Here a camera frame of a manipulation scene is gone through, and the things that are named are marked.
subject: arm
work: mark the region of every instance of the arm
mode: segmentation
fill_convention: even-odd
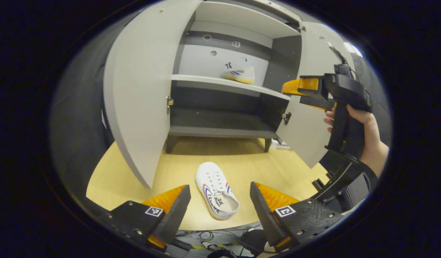
[[[379,177],[386,164],[389,147],[379,139],[379,129],[375,116],[366,111],[353,109],[350,105],[348,105],[347,108],[349,114],[364,125],[365,145],[360,161],[370,167],[376,176]],[[335,108],[333,108],[332,111],[327,111],[325,114],[324,122],[333,126]]]

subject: wooden table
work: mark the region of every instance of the wooden table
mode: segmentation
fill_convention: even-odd
[[[181,230],[216,230],[257,222],[249,197],[250,182],[263,183],[296,199],[317,191],[311,182],[328,181],[321,165],[312,170],[292,150],[270,148],[263,152],[263,139],[180,137],[170,154],[162,150],[153,189],[145,189],[133,175],[116,142],[111,145],[91,176],[86,196],[112,210],[125,201],[145,201],[175,187],[189,184],[191,201]],[[214,162],[222,169],[241,207],[228,220],[214,219],[199,193],[195,175],[199,165]]]

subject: open cabinet door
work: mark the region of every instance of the open cabinet door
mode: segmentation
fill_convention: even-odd
[[[114,41],[104,70],[109,126],[125,161],[152,188],[169,131],[167,96],[183,31],[202,0],[165,0],[137,15]]]
[[[297,79],[302,75],[335,73],[334,65],[341,64],[337,55],[329,49],[330,42],[346,58],[354,70],[353,58],[343,39],[328,26],[320,23],[302,22],[302,57]],[[310,167],[314,167],[325,155],[329,143],[329,127],[324,123],[324,111],[300,103],[300,96],[292,96],[286,112],[292,116],[288,124],[284,120],[276,134]]]

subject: shoe sole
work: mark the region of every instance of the shoe sole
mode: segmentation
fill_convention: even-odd
[[[207,210],[209,211],[209,213],[214,217],[214,219],[217,219],[217,220],[227,220],[227,219],[230,219],[230,218],[227,218],[227,219],[221,219],[221,218],[219,218],[219,217],[216,217],[215,215],[214,215],[214,213],[211,211],[211,207],[209,207],[209,204],[207,204],[207,200],[204,198],[204,195],[203,195],[203,192],[201,191],[201,189],[198,187],[198,182],[196,181],[196,178],[195,178],[195,183],[196,183],[196,189],[198,189],[198,191],[201,193],[201,196],[203,197],[203,200],[204,200],[204,203],[206,204],[206,207],[207,207]]]
[[[229,79],[229,80],[238,81],[240,83],[245,83],[245,84],[252,84],[252,83],[255,82],[253,80],[249,80],[249,79],[246,79],[246,78],[235,78],[235,77],[230,77],[230,76],[224,76],[224,78],[225,79]]]

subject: white sneaker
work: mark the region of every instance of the white sneaker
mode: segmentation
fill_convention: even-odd
[[[254,67],[246,69],[227,71],[222,74],[225,79],[235,80],[240,83],[252,84],[255,82]]]
[[[229,219],[236,214],[240,203],[231,191],[224,173],[215,163],[201,164],[195,181],[214,218]]]

